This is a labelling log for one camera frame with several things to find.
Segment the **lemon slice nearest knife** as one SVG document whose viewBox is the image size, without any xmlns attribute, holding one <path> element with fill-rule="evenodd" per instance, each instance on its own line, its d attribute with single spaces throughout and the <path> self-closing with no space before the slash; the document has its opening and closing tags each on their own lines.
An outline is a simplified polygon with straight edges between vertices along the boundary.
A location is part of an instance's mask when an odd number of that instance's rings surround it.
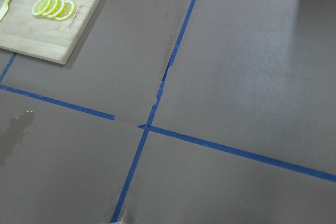
<svg viewBox="0 0 336 224">
<path fill-rule="evenodd" d="M 31 9 L 33 16 L 40 16 L 50 6 L 51 0 L 38 0 Z"/>
</svg>

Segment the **bamboo cutting board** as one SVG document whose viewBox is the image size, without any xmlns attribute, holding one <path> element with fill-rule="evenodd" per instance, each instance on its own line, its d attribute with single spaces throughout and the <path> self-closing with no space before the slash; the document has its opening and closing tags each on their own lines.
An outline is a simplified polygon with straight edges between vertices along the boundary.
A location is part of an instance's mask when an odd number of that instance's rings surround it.
<svg viewBox="0 0 336 224">
<path fill-rule="evenodd" d="M 76 9 L 64 21 L 33 16 L 31 10 L 37 1 L 10 1 L 1 20 L 1 48 L 64 65 L 100 0 L 71 0 Z"/>
</svg>

